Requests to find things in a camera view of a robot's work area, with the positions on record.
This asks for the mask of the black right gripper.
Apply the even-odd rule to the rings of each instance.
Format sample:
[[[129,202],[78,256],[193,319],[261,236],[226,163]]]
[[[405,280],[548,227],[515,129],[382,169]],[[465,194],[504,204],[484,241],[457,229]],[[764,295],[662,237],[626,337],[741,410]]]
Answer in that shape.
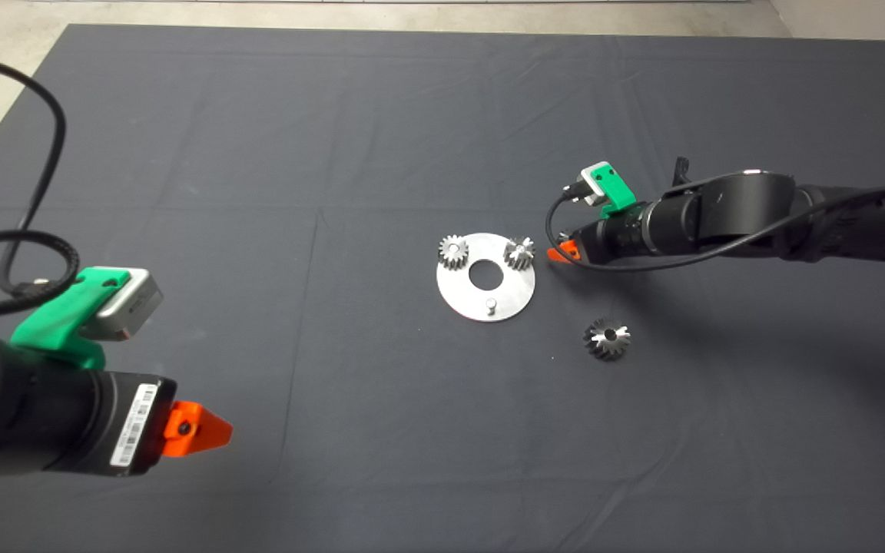
[[[618,261],[646,257],[641,220],[646,202],[632,204],[626,210],[600,218],[572,232],[570,239],[556,240],[547,249],[547,258],[554,263],[579,261]]]

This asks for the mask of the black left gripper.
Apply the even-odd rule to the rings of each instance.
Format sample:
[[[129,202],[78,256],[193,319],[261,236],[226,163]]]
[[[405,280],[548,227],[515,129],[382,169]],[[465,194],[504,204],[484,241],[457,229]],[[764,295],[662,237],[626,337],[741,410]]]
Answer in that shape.
[[[177,383],[159,375],[102,373],[101,411],[92,427],[89,473],[144,475],[161,456],[225,447],[234,427],[207,407],[175,400]]]

